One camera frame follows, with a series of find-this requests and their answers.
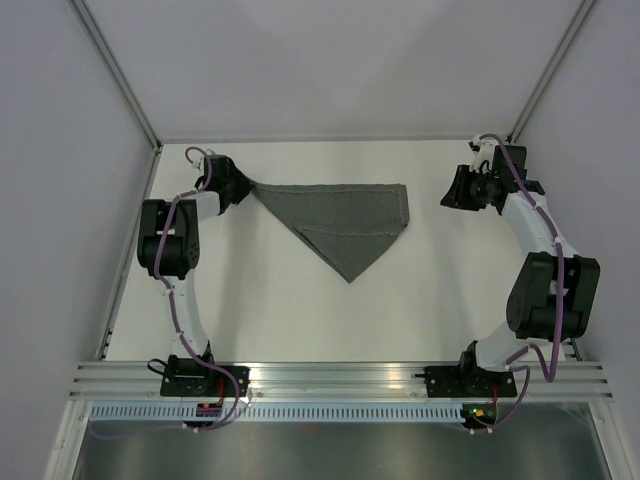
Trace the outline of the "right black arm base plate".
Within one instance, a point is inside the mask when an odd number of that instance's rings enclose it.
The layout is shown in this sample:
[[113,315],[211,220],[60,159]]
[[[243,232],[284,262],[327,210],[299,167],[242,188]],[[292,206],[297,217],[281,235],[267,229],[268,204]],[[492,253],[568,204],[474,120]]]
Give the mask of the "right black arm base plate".
[[511,372],[460,366],[428,366],[416,378],[424,380],[429,398],[515,398],[517,388]]

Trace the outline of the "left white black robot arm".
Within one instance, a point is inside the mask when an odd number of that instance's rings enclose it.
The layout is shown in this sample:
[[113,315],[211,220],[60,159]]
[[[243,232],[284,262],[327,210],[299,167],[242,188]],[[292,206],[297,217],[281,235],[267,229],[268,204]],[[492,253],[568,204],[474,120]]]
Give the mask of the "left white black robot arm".
[[165,301],[171,327],[171,353],[162,361],[163,396],[245,394],[247,367],[220,366],[204,331],[195,292],[195,269],[201,246],[199,226],[239,204],[252,182],[226,155],[198,147],[194,163],[201,172],[195,186],[172,200],[147,199],[141,205],[136,255]]

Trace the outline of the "grey cloth napkin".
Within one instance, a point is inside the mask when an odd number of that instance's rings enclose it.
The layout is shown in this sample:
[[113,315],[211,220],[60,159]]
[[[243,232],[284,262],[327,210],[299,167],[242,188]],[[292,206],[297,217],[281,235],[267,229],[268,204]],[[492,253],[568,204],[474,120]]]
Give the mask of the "grey cloth napkin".
[[403,184],[258,184],[253,193],[348,283],[386,253],[410,221]]

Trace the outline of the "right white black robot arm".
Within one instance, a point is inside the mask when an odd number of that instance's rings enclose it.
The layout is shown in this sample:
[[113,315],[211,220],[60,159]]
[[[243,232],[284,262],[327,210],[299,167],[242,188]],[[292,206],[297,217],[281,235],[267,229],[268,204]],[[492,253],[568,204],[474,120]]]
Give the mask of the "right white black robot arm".
[[546,382],[555,380],[563,341],[587,329],[601,267],[566,240],[549,210],[545,191],[527,177],[527,151],[495,134],[474,137],[474,159],[458,166],[441,200],[444,207],[478,212],[495,208],[515,234],[524,262],[506,303],[504,322],[472,342],[456,371],[459,388],[478,395],[493,374],[512,370],[529,352],[538,358]]

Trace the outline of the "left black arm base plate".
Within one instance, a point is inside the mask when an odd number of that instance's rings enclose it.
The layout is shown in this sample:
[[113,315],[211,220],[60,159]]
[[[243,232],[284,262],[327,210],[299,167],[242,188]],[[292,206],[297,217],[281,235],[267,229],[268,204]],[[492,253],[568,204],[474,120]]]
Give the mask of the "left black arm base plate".
[[[244,397],[250,384],[250,368],[247,366],[223,365],[222,369],[236,379],[239,396]],[[232,398],[236,396],[237,390],[227,375],[205,369],[200,372],[192,371],[165,375],[160,387],[160,396]]]

